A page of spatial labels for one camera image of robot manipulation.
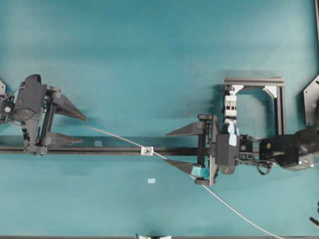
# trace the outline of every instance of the metal rail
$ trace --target metal rail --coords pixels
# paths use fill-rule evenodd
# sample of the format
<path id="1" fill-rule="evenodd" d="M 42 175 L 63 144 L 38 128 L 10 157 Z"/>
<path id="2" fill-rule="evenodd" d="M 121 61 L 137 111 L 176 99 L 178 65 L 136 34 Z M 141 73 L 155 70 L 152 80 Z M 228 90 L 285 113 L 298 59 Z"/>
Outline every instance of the metal rail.
<path id="1" fill-rule="evenodd" d="M 151 237 L 160 239 L 163 236 Z M 43 236 L 0 236 L 0 239 L 135 239 L 136 237 L 43 237 Z M 171 237 L 171 239 L 272 239 L 273 237 Z M 310 237 L 284 237 L 286 239 L 318 239 L 318 236 Z"/>
<path id="2" fill-rule="evenodd" d="M 154 151 L 170 156 L 197 156 L 197 148 L 191 147 L 155 147 Z M 23 146 L 0 146 L 0 153 L 24 154 Z M 51 149 L 48 154 L 76 155 L 141 155 L 140 147 L 123 146 L 70 146 Z"/>

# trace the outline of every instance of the triangular gripper jaw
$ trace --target triangular gripper jaw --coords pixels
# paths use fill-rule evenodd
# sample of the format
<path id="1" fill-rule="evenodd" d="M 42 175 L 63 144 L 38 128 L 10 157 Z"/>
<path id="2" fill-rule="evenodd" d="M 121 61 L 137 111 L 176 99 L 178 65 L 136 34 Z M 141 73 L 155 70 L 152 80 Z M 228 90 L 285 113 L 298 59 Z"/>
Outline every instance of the triangular gripper jaw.
<path id="1" fill-rule="evenodd" d="M 61 94 L 60 92 L 54 92 L 52 93 L 52 98 L 52 103 L 57 105 L 55 110 L 56 114 L 65 115 L 84 121 L 88 120 L 85 115 L 82 114 L 82 112 L 80 112 L 65 95 Z"/>
<path id="2" fill-rule="evenodd" d="M 174 166 L 175 168 L 178 168 L 179 170 L 183 171 L 184 173 L 191 174 L 193 170 L 193 164 L 187 163 L 187 162 L 181 162 L 181 161 L 174 161 L 170 159 L 164 159 L 164 161 L 171 166 Z"/>
<path id="3" fill-rule="evenodd" d="M 45 155 L 50 149 L 82 142 L 82 138 L 70 137 L 61 133 L 47 132 L 46 136 L 41 141 L 42 147 L 39 147 L 37 151 L 39 152 L 38 155 L 42 156 Z"/>
<path id="4" fill-rule="evenodd" d="M 204 134 L 205 122 L 195 122 L 186 125 L 182 128 L 173 130 L 167 133 L 165 136 L 188 136 L 188 135 L 200 135 Z"/>

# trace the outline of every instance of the blue tape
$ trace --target blue tape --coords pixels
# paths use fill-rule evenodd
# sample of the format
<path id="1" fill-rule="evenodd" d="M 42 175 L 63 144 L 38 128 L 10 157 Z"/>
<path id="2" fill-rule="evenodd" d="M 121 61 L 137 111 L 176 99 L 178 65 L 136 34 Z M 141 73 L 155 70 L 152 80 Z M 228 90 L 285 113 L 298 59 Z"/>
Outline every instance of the blue tape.
<path id="1" fill-rule="evenodd" d="M 207 178 L 209 177 L 209 168 L 193 166 L 193 169 L 191 170 L 191 175 Z"/>

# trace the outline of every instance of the cable clip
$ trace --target cable clip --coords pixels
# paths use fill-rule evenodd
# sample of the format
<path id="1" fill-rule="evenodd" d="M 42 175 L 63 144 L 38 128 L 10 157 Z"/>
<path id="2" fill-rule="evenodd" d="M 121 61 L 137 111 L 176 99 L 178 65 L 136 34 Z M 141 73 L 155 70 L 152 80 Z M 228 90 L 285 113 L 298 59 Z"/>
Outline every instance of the cable clip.
<path id="1" fill-rule="evenodd" d="M 141 147 L 141 155 L 153 156 L 154 147 Z"/>

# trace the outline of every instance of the metal frame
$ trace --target metal frame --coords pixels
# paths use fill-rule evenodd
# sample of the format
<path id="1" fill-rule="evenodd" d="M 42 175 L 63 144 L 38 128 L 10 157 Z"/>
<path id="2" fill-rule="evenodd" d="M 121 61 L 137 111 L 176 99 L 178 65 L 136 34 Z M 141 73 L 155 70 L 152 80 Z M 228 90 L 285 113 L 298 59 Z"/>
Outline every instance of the metal frame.
<path id="1" fill-rule="evenodd" d="M 256 88 L 263 89 L 274 100 L 276 135 L 286 134 L 285 80 L 283 78 L 224 77 L 224 101 L 226 99 L 225 92 L 235 96 L 239 91 Z"/>

